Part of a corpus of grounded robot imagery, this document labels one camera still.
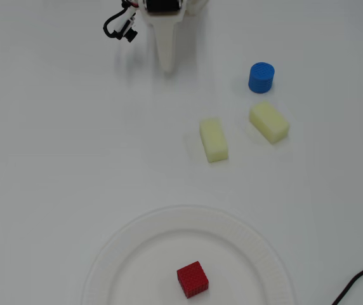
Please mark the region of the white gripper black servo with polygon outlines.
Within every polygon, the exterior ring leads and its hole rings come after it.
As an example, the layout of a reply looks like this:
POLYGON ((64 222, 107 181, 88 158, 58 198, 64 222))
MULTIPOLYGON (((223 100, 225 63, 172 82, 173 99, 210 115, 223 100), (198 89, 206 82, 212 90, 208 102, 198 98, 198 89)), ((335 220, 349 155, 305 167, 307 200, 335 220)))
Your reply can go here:
POLYGON ((197 15, 208 0, 142 0, 140 11, 144 19, 152 24, 157 55, 161 69, 171 73, 175 66, 177 23, 163 22, 179 20, 185 10, 189 15, 197 15))

